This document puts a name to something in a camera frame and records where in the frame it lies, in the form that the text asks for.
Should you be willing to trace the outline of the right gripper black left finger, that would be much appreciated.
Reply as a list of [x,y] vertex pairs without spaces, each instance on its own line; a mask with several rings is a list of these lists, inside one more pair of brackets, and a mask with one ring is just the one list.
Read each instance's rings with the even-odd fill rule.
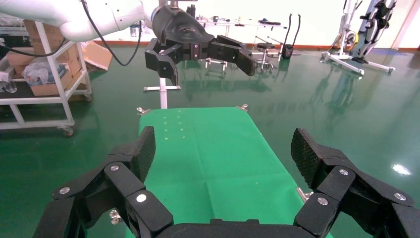
[[155,130],[145,126],[134,142],[114,147],[97,167],[56,188],[34,237],[84,238],[112,209],[135,237],[157,237],[173,225],[173,215],[145,186],[155,152]]

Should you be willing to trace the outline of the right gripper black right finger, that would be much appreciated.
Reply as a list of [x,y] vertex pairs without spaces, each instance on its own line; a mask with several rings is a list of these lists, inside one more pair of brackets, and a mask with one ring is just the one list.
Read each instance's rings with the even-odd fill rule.
[[405,192],[359,170],[339,149],[321,145],[303,128],[294,131],[291,157],[312,194],[294,225],[324,238],[340,213],[374,238],[417,238],[420,211]]

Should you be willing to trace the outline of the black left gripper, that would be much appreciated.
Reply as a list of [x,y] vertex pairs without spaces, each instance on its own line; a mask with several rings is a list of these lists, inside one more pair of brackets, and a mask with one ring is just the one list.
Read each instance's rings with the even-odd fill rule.
[[212,58],[234,63],[248,76],[255,74],[256,62],[244,43],[223,35],[215,38],[189,13],[166,5],[156,9],[151,20],[157,38],[145,49],[146,68],[173,86],[179,84],[180,61]]

